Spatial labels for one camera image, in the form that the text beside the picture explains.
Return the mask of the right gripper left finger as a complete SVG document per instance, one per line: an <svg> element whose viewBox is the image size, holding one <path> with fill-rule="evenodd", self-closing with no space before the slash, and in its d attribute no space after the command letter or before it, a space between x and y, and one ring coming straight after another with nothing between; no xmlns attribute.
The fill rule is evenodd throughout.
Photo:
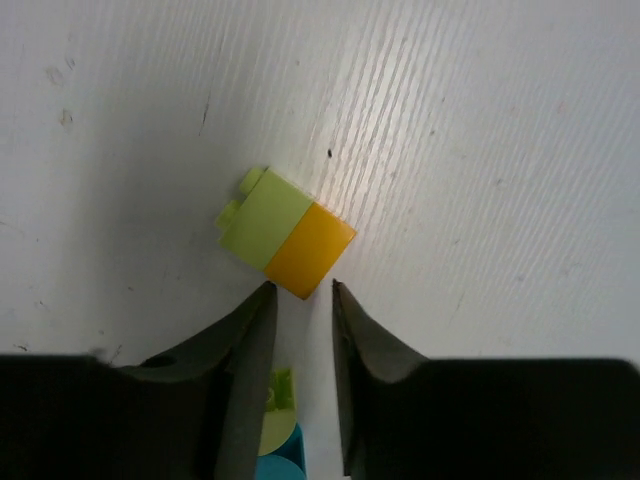
<svg viewBox="0 0 640 480"><path fill-rule="evenodd" d="M118 368L131 417L115 470L126 479L251 479L277 329L265 282L231 313L139 365Z"/></svg>

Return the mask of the pale yellow orange lego stack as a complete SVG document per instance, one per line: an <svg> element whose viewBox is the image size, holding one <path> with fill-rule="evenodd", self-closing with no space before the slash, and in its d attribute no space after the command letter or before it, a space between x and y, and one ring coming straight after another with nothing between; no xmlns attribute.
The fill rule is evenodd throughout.
<svg viewBox="0 0 640 480"><path fill-rule="evenodd" d="M219 244L305 300L356 230L271 168L251 169L215 220Z"/></svg>

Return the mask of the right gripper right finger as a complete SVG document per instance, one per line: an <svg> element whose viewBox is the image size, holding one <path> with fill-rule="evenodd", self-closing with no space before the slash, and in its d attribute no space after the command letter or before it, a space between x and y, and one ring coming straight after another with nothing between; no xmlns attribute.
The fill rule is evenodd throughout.
<svg viewBox="0 0 640 480"><path fill-rule="evenodd" d="M347 286L332 281L332 338L343 474L366 474L366 412L377 386L400 384L428 358L374 320Z"/></svg>

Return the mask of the lime square lego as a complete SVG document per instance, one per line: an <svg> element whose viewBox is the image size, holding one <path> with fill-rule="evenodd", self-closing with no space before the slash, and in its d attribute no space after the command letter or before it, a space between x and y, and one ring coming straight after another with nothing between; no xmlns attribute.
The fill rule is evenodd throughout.
<svg viewBox="0 0 640 480"><path fill-rule="evenodd" d="M291 369L271 372L263 417L259 456L279 449L294 432L297 424L297 401Z"/></svg>

